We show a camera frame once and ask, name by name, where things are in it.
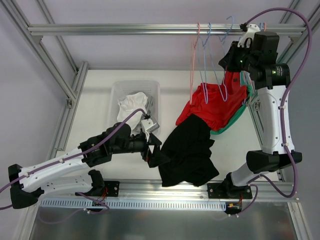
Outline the white tank top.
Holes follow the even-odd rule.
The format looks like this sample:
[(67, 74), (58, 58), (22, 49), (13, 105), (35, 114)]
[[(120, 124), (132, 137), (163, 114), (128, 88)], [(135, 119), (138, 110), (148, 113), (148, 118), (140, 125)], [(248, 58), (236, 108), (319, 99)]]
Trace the white tank top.
[[(146, 105), (148, 102), (148, 97), (143, 92), (138, 92), (135, 94), (129, 94), (125, 97), (118, 99), (117, 104), (119, 106), (119, 112), (117, 115), (117, 121), (123, 122), (131, 113), (136, 109), (142, 109), (145, 113)], [(135, 113), (127, 122), (133, 131), (141, 121), (143, 113), (141, 111)]]

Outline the pink hanger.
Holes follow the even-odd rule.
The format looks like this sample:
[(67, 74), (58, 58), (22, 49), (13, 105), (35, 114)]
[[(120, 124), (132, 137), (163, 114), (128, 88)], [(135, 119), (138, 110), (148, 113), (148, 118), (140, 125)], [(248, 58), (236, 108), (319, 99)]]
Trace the pink hanger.
[[(259, 26), (250, 24), (249, 27), (248, 27), (248, 32), (249, 32), (249, 33), (248, 33), (247, 39), (248, 39), (249, 37), (251, 37), (251, 38), (253, 39), (254, 34), (255, 34), (256, 32), (261, 32), (261, 31), (264, 32), (265, 30), (266, 30), (266, 23), (265, 23), (265, 22), (264, 22), (264, 23), (261, 22), (261, 23), (259, 24)], [(244, 76), (244, 78), (245, 78), (245, 80), (246, 80), (248, 89), (250, 89), (249, 94), (248, 94), (249, 99), (248, 99), (248, 101), (246, 102), (246, 106), (248, 107), (249, 105), (251, 105), (251, 102), (252, 102), (252, 97), (253, 97), (253, 92), (254, 92), (254, 86), (253, 86), (253, 81), (251, 80), (251, 77), (249, 76), (249, 73), (248, 73), (248, 72), (246, 72), (245, 74), (243, 74), (243, 76)]]
[(189, 103), (193, 102), (193, 84), (194, 84), (194, 72), (195, 72), (195, 59), (196, 59), (196, 48), (200, 37), (201, 26), (197, 23), (196, 36), (191, 38), (191, 56), (190, 56), (190, 75), (189, 75)]

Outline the light blue hanger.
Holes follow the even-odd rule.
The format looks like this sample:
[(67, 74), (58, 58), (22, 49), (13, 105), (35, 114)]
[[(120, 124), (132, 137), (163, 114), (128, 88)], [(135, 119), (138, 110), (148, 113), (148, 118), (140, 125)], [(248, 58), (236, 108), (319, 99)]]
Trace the light blue hanger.
[(211, 36), (211, 31), (212, 31), (212, 24), (209, 22), (208, 23), (209, 30), (207, 31), (207, 36), (206, 39), (201, 39), (201, 46), (202, 46), (202, 53), (203, 53), (203, 70), (200, 70), (200, 78), (201, 78), (201, 83), (202, 83), (202, 89), (203, 89), (203, 95), (204, 95), (204, 102), (205, 104), (208, 104), (209, 102), (209, 94), (208, 94), (208, 88), (207, 88), (207, 63), (206, 63), (206, 45), (207, 42)]

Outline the right aluminium frame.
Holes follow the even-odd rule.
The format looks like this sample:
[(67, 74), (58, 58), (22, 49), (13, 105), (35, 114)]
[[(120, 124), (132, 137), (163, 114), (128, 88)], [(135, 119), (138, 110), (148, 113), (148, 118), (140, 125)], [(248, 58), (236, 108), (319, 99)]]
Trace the right aluminium frame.
[(290, 22), (293, 15), (302, 21), (303, 30), (301, 31), (301, 35), (293, 37), (291, 34), (290, 43), (284, 48), (277, 59), (278, 63), (290, 65), (290, 70), (295, 73), (292, 78), (290, 93), (294, 93), (295, 83), (297, 83), (298, 78), (302, 76), (301, 72), (312, 53), (312, 49), (320, 46), (315, 39), (318, 29), (320, 28), (320, 2), (317, 1), (313, 6), (309, 6), (307, 0), (293, 0), (288, 7), (270, 8), (257, 13), (246, 21), (246, 23), (249, 24), (261, 15), (275, 11), (285, 12), (279, 22), (281, 25)]

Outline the left aluminium frame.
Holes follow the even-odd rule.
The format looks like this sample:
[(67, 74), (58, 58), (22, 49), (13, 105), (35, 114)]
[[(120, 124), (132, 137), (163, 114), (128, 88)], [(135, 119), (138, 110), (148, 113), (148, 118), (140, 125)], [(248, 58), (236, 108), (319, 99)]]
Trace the left aluminium frame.
[(32, 36), (28, 28), (30, 21), (15, 0), (2, 0), (0, 7), (8, 19), (16, 27), (18, 33), (25, 40), (31, 51), (47, 69), (53, 79), (57, 82), (63, 93), (66, 95), (65, 105), (61, 113), (57, 129), (50, 147), (48, 157), (54, 158), (57, 152), (66, 150), (72, 125), (76, 116), (77, 108), (82, 95), (83, 87), (89, 70), (89, 63), (83, 61), (77, 66), (65, 41), (61, 36), (56, 36), (57, 44), (64, 54), (73, 72), (72, 84), (67, 83), (56, 62), (45, 47), (42, 36)]

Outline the white plastic basket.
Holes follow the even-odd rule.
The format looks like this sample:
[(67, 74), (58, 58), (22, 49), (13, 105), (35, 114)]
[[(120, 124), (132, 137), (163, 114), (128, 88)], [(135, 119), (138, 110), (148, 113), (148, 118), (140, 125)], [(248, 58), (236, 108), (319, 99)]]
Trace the white plastic basket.
[(147, 114), (155, 118), (161, 124), (161, 92), (160, 84), (154, 80), (121, 80), (115, 82), (111, 87), (109, 107), (107, 114), (107, 126), (111, 127), (117, 123), (120, 111), (118, 101), (123, 101), (127, 95), (143, 92), (148, 101), (152, 103), (146, 108)]

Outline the aluminium frame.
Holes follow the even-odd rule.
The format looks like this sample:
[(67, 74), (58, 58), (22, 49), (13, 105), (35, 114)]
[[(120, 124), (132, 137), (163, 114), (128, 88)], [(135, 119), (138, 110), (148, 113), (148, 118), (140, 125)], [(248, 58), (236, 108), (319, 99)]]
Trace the aluminium frame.
[(246, 21), (246, 23), (249, 24), (261, 15), (275, 11), (285, 12), (279, 22), (281, 25), (290, 22), (293, 15), (302, 21), (303, 30), (301, 31), (301, 35), (293, 37), (291, 34), (290, 43), (284, 48), (277, 59), (278, 63), (290, 65), (290, 70), (295, 73), (292, 78), (290, 93), (294, 93), (295, 83), (297, 83), (298, 78), (302, 76), (301, 72), (312, 53), (312, 49), (320, 46), (315, 39), (318, 29), (320, 28), (320, 2), (317, 1), (313, 6), (309, 6), (307, 0), (293, 0), (288, 7), (270, 8), (257, 13)]
[(82, 95), (83, 87), (89, 70), (89, 63), (83, 61), (77, 66), (65, 41), (61, 36), (56, 36), (57, 44), (64, 54), (73, 72), (72, 84), (67, 83), (56, 62), (45, 47), (42, 36), (32, 36), (28, 28), (30, 21), (15, 0), (2, 0), (0, 7), (8, 19), (16, 27), (18, 33), (25, 40), (31, 51), (47, 69), (53, 79), (57, 82), (63, 93), (66, 95), (65, 105), (61, 113), (57, 129), (50, 147), (48, 157), (54, 158), (57, 152), (66, 150), (72, 125), (76, 116), (77, 108)]

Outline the aluminium hanging rail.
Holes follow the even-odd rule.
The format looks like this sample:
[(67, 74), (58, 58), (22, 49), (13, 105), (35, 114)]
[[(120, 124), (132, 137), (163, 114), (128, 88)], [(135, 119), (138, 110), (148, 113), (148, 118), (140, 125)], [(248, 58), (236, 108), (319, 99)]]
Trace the aluminium hanging rail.
[(204, 24), (32, 24), (27, 30), (33, 36), (135, 36), (171, 35), (240, 36), (239, 25)]

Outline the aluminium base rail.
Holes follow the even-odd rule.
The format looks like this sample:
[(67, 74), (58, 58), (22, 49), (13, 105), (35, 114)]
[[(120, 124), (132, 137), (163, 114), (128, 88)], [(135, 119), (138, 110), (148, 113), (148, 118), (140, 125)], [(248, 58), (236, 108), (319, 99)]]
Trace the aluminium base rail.
[[(195, 200), (212, 199), (225, 200), (226, 197), (219, 193), (216, 194), (216, 188), (221, 181), (210, 181), (209, 183), (196, 187), (183, 182), (176, 186), (162, 187), (160, 180), (133, 180), (120, 179), (117, 187), (108, 188), (108, 198), (126, 198), (126, 199), (144, 199), (144, 200)], [(262, 202), (298, 202), (300, 196), (298, 193), (291, 198), (286, 198), (278, 193), (268, 181), (254, 181), (250, 184), (250, 189), (243, 195), (245, 200), (250, 200), (256, 193), (258, 187), (257, 200)]]

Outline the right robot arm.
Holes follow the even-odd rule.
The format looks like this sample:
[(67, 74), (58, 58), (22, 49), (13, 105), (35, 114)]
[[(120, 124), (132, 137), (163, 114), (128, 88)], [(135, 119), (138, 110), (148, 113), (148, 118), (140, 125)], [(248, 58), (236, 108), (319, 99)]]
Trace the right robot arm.
[(248, 151), (246, 162), (228, 173), (213, 189), (219, 197), (237, 198), (258, 178), (267, 179), (266, 173), (287, 167), (293, 169), (292, 191), (280, 195), (291, 198), (297, 191), (297, 164), (303, 156), (295, 150), (291, 138), (288, 96), (292, 81), (289, 66), (277, 62), (279, 40), (275, 32), (246, 32), (238, 41), (232, 42), (218, 63), (230, 73), (245, 71), (249, 74), (258, 96), (263, 126), (261, 149)]

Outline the red tank top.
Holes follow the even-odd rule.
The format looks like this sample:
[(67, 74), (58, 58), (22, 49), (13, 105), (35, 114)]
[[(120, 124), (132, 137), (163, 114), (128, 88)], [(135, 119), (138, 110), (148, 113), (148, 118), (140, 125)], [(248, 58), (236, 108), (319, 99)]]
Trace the red tank top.
[(227, 72), (223, 84), (207, 84), (208, 104), (205, 104), (203, 86), (200, 84), (183, 108), (175, 124), (178, 126), (190, 115), (201, 118), (211, 129), (224, 128), (248, 97), (246, 83), (239, 72)]

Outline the grey tank top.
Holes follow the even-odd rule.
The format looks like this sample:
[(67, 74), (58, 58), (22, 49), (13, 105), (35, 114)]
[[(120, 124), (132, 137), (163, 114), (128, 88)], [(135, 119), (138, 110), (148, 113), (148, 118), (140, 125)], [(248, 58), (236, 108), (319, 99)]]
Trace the grey tank top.
[(154, 115), (155, 114), (155, 101), (152, 96), (147, 97), (147, 101), (145, 104), (146, 113), (148, 115)]

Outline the green tank top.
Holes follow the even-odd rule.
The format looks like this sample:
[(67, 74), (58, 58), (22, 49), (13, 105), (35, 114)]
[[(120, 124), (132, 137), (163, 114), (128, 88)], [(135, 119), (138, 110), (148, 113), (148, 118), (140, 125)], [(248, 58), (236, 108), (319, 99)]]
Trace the green tank top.
[(248, 89), (247, 84), (246, 86), (246, 93), (247, 93), (247, 98), (244, 101), (244, 104), (241, 105), (241, 107), (235, 112), (235, 114), (231, 117), (231, 119), (229, 120), (229, 122), (227, 123), (227, 125), (221, 129), (219, 129), (218, 131), (210, 131), (211, 135), (220, 135), (222, 133), (224, 133), (225, 131), (227, 131), (244, 113), (245, 109), (249, 106), (246, 106), (247, 101), (249, 100), (249, 93), (250, 93), (250, 89)]

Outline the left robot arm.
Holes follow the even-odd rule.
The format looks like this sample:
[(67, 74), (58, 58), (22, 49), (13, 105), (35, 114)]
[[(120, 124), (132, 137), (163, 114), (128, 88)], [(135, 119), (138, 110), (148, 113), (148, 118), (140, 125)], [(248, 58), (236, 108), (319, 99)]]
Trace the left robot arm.
[(132, 135), (128, 124), (118, 122), (60, 157), (29, 167), (13, 164), (8, 167), (11, 207), (27, 208), (51, 194), (98, 196), (105, 184), (95, 166), (110, 162), (116, 154), (140, 153), (148, 166), (155, 168), (169, 162), (161, 144), (153, 133)]

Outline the black tank top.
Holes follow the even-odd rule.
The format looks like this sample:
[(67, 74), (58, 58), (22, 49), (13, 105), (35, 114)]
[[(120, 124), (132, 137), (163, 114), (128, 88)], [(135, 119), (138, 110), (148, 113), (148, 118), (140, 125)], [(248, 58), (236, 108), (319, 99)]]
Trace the black tank top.
[(170, 133), (161, 152), (170, 159), (158, 167), (162, 186), (173, 187), (187, 182), (199, 187), (220, 173), (211, 160), (210, 127), (192, 114)]

